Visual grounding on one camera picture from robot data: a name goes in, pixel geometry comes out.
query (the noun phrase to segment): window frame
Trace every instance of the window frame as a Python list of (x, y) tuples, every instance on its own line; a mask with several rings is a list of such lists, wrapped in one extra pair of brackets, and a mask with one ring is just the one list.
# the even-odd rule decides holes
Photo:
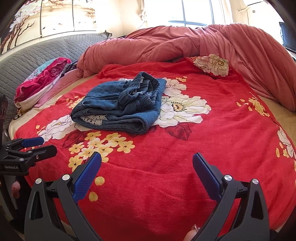
[[(184, 26), (186, 26), (186, 24), (191, 24), (191, 25), (199, 25), (199, 26), (207, 26), (206, 23), (198, 23), (198, 22), (188, 22), (186, 21), (186, 18), (185, 18), (185, 9), (184, 9), (184, 2), (183, 0), (181, 0), (182, 2), (182, 11), (183, 11), (183, 21), (178, 21), (178, 20), (171, 20), (169, 21), (169, 23), (183, 23)], [(212, 1), (209, 0), (209, 4), (210, 4), (210, 10), (211, 10), (211, 15), (212, 15), (212, 24), (215, 23), (214, 21), (214, 14), (213, 14), (213, 7), (212, 7)]]

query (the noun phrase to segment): gray quilted headboard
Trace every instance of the gray quilted headboard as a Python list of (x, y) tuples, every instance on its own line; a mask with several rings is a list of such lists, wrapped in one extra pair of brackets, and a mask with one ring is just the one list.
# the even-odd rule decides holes
[(13, 103), (15, 90), (38, 66), (56, 57), (78, 60), (88, 46), (107, 40), (111, 33), (78, 34), (46, 40), (23, 48), (0, 62), (0, 94), (8, 99), (4, 128), (17, 114)]

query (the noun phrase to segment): red floral bed sheet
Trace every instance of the red floral bed sheet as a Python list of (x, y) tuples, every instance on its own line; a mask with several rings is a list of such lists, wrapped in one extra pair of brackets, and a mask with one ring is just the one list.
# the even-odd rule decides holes
[[(72, 109), (93, 87), (133, 79), (140, 71), (167, 80), (159, 119), (146, 134), (90, 130), (71, 120)], [(177, 241), (193, 224), (202, 226), (215, 202), (192, 167), (196, 152), (236, 180), (257, 178), (272, 228), (283, 224), (295, 206), (294, 146), (226, 60), (206, 56), (178, 63), (111, 64), (56, 99), (15, 133), (15, 138), (42, 136), (44, 145), (58, 149), (56, 157), (30, 169), (27, 181), (58, 179), (98, 151), (101, 169), (78, 204), (105, 241)]]

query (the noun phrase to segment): white peony print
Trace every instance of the white peony print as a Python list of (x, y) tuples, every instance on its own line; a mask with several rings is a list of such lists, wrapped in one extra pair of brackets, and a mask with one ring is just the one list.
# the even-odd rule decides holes
[(180, 122), (201, 123), (202, 117), (196, 114), (208, 114), (211, 107), (199, 96), (189, 98), (188, 95), (178, 94), (173, 97), (162, 97), (159, 118), (153, 125), (160, 127), (176, 126)]
[(178, 80), (172, 80), (164, 78), (167, 83), (165, 91), (163, 92), (167, 96), (175, 96), (181, 94), (181, 90), (186, 90), (186, 85), (180, 84)]
[(74, 130), (89, 131), (90, 128), (84, 127), (72, 121), (70, 115), (60, 117), (58, 120), (53, 120), (44, 130), (38, 133), (38, 136), (43, 137), (44, 143), (52, 139), (60, 140)]
[(287, 148), (287, 152), (288, 152), (289, 156), (290, 156), (290, 157), (293, 157), (293, 155), (294, 155), (294, 157), (296, 158), (296, 153), (295, 153), (295, 151), (294, 151), (294, 149), (293, 149), (293, 147), (292, 147), (292, 144), (291, 144), (291, 142), (289, 141), (289, 139), (287, 138), (286, 133), (283, 131), (283, 129), (282, 129), (281, 127), (279, 128), (277, 134), (278, 134), (278, 136), (279, 136), (280, 141), (281, 141), (284, 145), (287, 146), (286, 148)]
[(217, 55), (210, 54), (209, 56), (197, 57), (193, 63), (206, 73), (212, 73), (215, 76), (221, 75), (222, 77), (228, 75), (228, 60)]

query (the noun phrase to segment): blue gripper pad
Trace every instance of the blue gripper pad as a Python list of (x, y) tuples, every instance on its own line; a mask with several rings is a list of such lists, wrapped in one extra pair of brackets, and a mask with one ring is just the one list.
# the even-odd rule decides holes
[(40, 146), (44, 143), (44, 139), (42, 137), (35, 137), (35, 138), (30, 138), (30, 139), (25, 139), (22, 142), (23, 147), (32, 147), (32, 146)]
[(85, 168), (74, 183), (74, 191), (72, 197), (76, 203), (79, 200), (84, 199), (93, 180), (96, 177), (102, 163), (101, 154), (94, 152), (84, 164)]
[(209, 197), (216, 202), (220, 202), (222, 198), (222, 173), (217, 167), (208, 164), (200, 153), (193, 155), (192, 163)]

